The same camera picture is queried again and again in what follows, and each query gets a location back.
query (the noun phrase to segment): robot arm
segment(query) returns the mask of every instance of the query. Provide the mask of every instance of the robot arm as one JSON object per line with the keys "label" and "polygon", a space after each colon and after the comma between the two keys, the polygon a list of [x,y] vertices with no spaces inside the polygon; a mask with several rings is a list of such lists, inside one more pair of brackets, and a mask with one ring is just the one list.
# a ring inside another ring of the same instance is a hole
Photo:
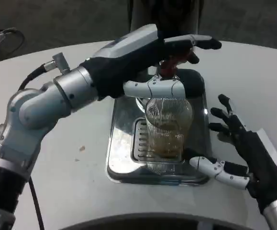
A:
{"label": "robot arm", "polygon": [[34,71],[41,74],[59,68],[62,75],[40,90],[19,90],[9,100],[5,123],[0,125],[0,230],[11,229],[18,197],[30,178],[41,141],[60,118],[107,96],[195,96],[186,79],[134,82],[138,72],[193,46],[219,49],[221,43],[200,35],[163,39],[151,24],[106,45],[73,70],[59,54]]}

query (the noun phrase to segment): white table surface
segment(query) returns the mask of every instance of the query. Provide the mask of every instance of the white table surface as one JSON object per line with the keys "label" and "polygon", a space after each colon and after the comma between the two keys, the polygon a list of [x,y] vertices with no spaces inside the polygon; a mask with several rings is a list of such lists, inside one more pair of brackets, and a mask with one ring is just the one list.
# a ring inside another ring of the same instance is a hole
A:
{"label": "white table surface", "polygon": [[[8,99],[22,80],[51,56],[63,52],[71,68],[107,42],[67,46],[0,62],[0,123]],[[196,49],[198,70],[205,79],[209,108],[221,107],[217,96],[231,97],[252,130],[263,127],[277,146],[277,50],[223,42],[222,49]],[[53,70],[31,82],[31,88],[59,75]],[[113,99],[61,119],[44,138],[32,173],[46,229],[60,229],[79,222],[124,213],[176,212],[249,227],[267,229],[257,203],[247,191],[214,180],[192,186],[117,184],[108,179],[105,161],[111,127]],[[213,154],[220,159],[244,163],[234,148],[211,134]],[[37,230],[38,223],[29,186],[15,212],[15,230]]]}

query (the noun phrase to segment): black cable wire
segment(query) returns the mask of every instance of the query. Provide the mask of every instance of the black cable wire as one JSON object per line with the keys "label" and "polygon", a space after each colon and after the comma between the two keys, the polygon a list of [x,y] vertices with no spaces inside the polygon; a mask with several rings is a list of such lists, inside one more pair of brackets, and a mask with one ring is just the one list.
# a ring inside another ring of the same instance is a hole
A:
{"label": "black cable wire", "polygon": [[22,82],[22,84],[19,86],[18,90],[23,90],[27,84],[32,81],[33,79],[37,78],[39,75],[46,73],[46,69],[44,68],[44,64],[42,64],[40,67],[35,69],[32,73],[30,73],[26,79]]}
{"label": "black cable wire", "polygon": [[21,38],[21,41],[16,48],[14,48],[12,51],[8,52],[7,54],[1,55],[0,60],[5,60],[8,56],[10,56],[14,52],[16,52],[20,47],[23,46],[23,44],[25,42],[25,36],[20,30],[17,30],[16,28],[9,28],[9,29],[5,29],[5,30],[1,30],[0,34],[5,34],[5,35],[14,34]]}
{"label": "black cable wire", "polygon": [[32,177],[30,177],[30,179],[29,179],[29,186],[30,186],[30,190],[31,190],[31,193],[32,193],[32,198],[33,198],[35,211],[36,211],[36,215],[37,215],[37,219],[38,219],[39,229],[44,230],[44,222],[43,222],[43,218],[42,218],[42,213],[41,213],[41,210],[39,208],[39,204],[38,204],[34,184],[33,184],[33,181],[32,181]]}
{"label": "black cable wire", "polygon": [[[39,75],[41,75],[45,72],[46,72],[46,69],[44,68],[44,64],[42,64],[40,67],[35,69],[32,73],[30,73],[26,77],[26,79],[21,83],[18,91],[23,90],[30,81],[32,81],[33,79],[35,79],[36,77],[38,77]],[[32,181],[32,177],[30,177],[30,179],[29,179],[29,186],[30,186],[30,190],[31,190],[31,194],[32,194],[33,202],[34,202],[34,207],[35,207],[35,211],[36,211],[36,215],[37,215],[39,229],[44,230],[44,222],[43,222],[43,218],[42,218],[42,213],[39,208],[39,203],[38,203],[35,187],[34,187],[34,184]]]}

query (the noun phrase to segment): metal drip tray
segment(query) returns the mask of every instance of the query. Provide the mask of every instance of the metal drip tray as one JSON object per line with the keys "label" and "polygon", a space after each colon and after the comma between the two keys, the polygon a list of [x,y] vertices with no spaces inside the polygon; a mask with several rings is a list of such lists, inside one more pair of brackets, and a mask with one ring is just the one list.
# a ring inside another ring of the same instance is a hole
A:
{"label": "metal drip tray", "polygon": [[[210,133],[205,96],[190,99],[194,120],[185,147],[211,156]],[[181,159],[150,157],[144,113],[135,98],[115,100],[107,172],[116,182],[133,184],[203,184],[208,178]]]}

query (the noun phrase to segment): gray floor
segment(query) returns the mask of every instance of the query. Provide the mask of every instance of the gray floor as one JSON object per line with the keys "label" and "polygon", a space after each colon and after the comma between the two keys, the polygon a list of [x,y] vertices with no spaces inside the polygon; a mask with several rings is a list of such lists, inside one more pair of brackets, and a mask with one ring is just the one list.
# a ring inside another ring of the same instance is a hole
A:
{"label": "gray floor", "polygon": [[[201,34],[277,48],[277,0],[205,0]],[[0,0],[0,28],[15,26],[26,45],[14,56],[112,40],[127,33],[126,0]]]}

